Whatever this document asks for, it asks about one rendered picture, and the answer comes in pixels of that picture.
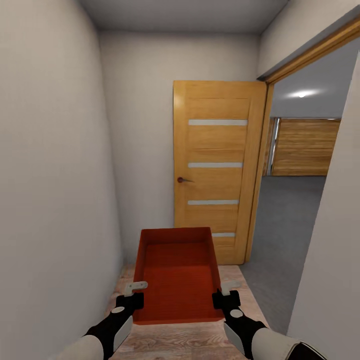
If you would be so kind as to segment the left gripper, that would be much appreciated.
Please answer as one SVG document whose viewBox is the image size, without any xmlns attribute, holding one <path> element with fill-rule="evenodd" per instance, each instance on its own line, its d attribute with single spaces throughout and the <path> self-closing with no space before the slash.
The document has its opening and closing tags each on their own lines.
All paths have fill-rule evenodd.
<svg viewBox="0 0 360 360">
<path fill-rule="evenodd" d="M 144 293 L 134 293 L 133 296 L 125 297 L 119 295 L 116 298 L 116 305 L 122 304 L 123 302 L 129 302 L 133 306 L 133 310 L 140 310 L 144 307 Z"/>
</svg>

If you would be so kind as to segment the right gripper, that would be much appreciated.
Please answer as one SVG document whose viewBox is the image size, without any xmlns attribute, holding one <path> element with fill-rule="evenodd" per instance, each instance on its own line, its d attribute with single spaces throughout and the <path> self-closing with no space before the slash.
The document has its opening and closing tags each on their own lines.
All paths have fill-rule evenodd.
<svg viewBox="0 0 360 360">
<path fill-rule="evenodd" d="M 221 291 L 212 294 L 213 306 L 215 310 L 224 308 L 228 302 L 234 302 L 238 306 L 241 306 L 239 292 L 237 290 L 229 291 L 230 295 L 223 295 Z"/>
</svg>

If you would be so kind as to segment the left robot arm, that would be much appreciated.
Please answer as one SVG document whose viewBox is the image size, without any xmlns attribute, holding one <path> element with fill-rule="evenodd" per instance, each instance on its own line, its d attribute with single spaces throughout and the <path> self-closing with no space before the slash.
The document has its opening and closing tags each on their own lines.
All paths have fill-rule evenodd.
<svg viewBox="0 0 360 360">
<path fill-rule="evenodd" d="M 125 284 L 125 294 L 116 298 L 116 307 L 110 315 L 85 336 L 62 352 L 46 360 L 108 360 L 118 350 L 132 331 L 135 310 L 144 307 L 144 293 L 134 293 L 148 287 L 146 281 Z"/>
</svg>

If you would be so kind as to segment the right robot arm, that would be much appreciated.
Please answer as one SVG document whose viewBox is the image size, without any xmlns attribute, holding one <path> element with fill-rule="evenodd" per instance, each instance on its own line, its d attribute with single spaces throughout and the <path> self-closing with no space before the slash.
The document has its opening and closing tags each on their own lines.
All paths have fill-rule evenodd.
<svg viewBox="0 0 360 360">
<path fill-rule="evenodd" d="M 221 281 L 222 292 L 212 294 L 215 310 L 222 309 L 226 321 L 224 330 L 228 340 L 251 360 L 331 360 L 305 340 L 280 334 L 261 321 L 246 317 L 240 309 L 241 280 Z"/>
</svg>

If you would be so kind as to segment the storage box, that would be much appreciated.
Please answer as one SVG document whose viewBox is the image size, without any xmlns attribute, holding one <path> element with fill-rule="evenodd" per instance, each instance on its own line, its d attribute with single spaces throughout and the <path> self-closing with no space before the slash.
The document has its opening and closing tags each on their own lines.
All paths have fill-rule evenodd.
<svg viewBox="0 0 360 360">
<path fill-rule="evenodd" d="M 144 307 L 133 312 L 137 325 L 218 322 L 213 293 L 223 292 L 210 227 L 143 229 L 134 283 L 147 282 Z"/>
</svg>

